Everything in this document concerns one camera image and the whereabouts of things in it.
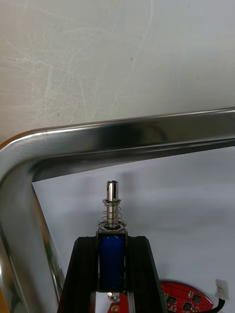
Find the stainless steel bar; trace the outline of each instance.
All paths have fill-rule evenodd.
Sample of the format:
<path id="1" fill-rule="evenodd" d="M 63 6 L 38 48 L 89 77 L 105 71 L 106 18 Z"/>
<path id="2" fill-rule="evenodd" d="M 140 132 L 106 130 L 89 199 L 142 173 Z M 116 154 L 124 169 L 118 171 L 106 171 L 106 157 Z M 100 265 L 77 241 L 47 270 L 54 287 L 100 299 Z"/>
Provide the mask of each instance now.
<path id="1" fill-rule="evenodd" d="M 10 311 L 54 313 L 63 286 L 33 181 L 234 145 L 234 109 L 35 130 L 0 145 L 0 286 Z"/>

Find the white background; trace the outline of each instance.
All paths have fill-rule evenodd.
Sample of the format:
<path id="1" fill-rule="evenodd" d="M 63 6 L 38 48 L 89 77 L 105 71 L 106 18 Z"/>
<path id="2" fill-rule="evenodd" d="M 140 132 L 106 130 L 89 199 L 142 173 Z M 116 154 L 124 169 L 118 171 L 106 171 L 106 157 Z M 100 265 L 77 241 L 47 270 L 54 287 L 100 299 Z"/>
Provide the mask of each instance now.
<path id="1" fill-rule="evenodd" d="M 78 236 L 94 236 L 106 181 L 119 181 L 130 236 L 150 240 L 160 278 L 206 292 L 229 284 L 235 306 L 235 148 L 135 162 L 34 183 L 64 274 Z M 107 297 L 97 312 L 106 313 Z"/>
<path id="2" fill-rule="evenodd" d="M 0 142 L 235 103 L 234 0 L 0 0 Z"/>

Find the metal tube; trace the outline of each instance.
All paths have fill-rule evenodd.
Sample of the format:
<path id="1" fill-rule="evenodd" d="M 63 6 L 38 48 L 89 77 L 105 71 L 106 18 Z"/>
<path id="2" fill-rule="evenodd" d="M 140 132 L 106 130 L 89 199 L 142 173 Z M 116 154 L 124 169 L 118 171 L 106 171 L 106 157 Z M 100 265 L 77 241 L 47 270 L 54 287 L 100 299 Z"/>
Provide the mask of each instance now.
<path id="1" fill-rule="evenodd" d="M 118 182 L 107 182 L 107 226 L 115 227 L 118 225 Z"/>

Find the connector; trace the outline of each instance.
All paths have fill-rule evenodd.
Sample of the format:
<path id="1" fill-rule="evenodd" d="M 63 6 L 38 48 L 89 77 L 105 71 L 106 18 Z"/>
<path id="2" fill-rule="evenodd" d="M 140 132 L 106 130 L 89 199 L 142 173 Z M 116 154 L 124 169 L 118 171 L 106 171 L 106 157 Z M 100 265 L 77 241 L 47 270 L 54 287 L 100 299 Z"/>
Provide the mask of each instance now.
<path id="1" fill-rule="evenodd" d="M 227 280 L 216 279 L 216 293 L 215 296 L 222 300 L 229 300 L 229 287 Z"/>

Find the white wall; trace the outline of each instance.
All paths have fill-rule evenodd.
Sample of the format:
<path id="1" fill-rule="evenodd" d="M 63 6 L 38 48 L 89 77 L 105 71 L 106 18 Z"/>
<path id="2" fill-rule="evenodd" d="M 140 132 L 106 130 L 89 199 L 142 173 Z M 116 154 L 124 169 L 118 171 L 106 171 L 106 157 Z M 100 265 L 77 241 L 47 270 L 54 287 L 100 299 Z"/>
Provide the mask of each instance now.
<path id="1" fill-rule="evenodd" d="M 234 11 L 233 0 L 0 0 L 0 142 L 233 106 Z"/>

